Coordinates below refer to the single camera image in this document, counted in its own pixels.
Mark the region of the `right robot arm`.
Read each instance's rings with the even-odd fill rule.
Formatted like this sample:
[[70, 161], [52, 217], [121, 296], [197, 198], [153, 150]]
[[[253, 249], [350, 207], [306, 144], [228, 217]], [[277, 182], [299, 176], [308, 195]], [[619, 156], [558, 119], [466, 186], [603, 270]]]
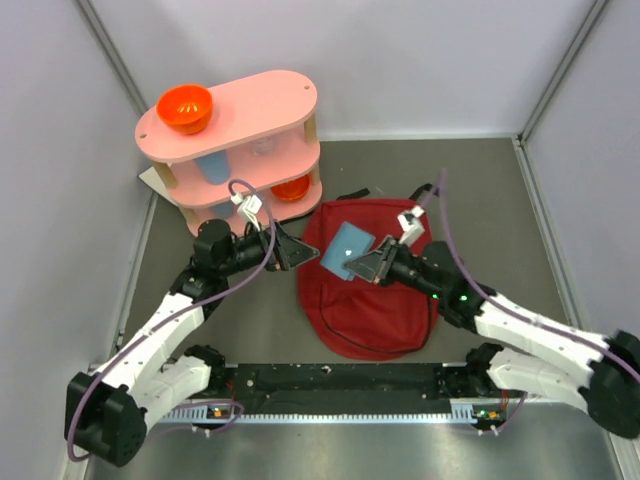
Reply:
[[449, 324], [498, 341], [466, 372], [474, 393], [542, 396], [586, 413], [611, 434], [638, 439], [639, 340], [633, 334], [586, 332], [523, 308], [474, 281], [443, 241], [416, 255], [386, 237], [362, 255], [348, 252], [344, 267], [375, 285], [397, 282], [419, 291], [437, 300]]

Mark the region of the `red backpack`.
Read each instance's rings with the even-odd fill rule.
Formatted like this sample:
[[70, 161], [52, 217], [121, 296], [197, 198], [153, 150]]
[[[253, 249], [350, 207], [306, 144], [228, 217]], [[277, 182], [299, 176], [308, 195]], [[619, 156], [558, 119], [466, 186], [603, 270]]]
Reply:
[[[398, 237], [397, 216], [430, 190], [424, 184], [408, 198], [370, 198], [364, 189], [326, 201], [313, 212], [302, 240], [324, 257], [345, 223], [373, 236]], [[322, 259], [298, 268], [299, 303], [320, 340], [350, 359], [384, 361], [421, 350], [439, 314], [439, 301], [400, 283], [376, 286], [360, 278], [343, 279], [324, 268]]]

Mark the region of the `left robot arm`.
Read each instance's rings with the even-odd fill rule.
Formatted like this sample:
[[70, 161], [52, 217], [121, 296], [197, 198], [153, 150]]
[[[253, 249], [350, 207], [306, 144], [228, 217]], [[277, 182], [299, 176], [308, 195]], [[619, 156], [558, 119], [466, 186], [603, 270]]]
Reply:
[[64, 438], [70, 460], [97, 456], [121, 467], [140, 450], [149, 431], [181, 402], [226, 387], [223, 359], [196, 347], [167, 367], [179, 344], [236, 292], [229, 277], [261, 270], [288, 271], [317, 258], [317, 248], [289, 235], [279, 222], [247, 226], [242, 236], [224, 220], [199, 227], [193, 253], [151, 318], [93, 373], [76, 374], [67, 386]]

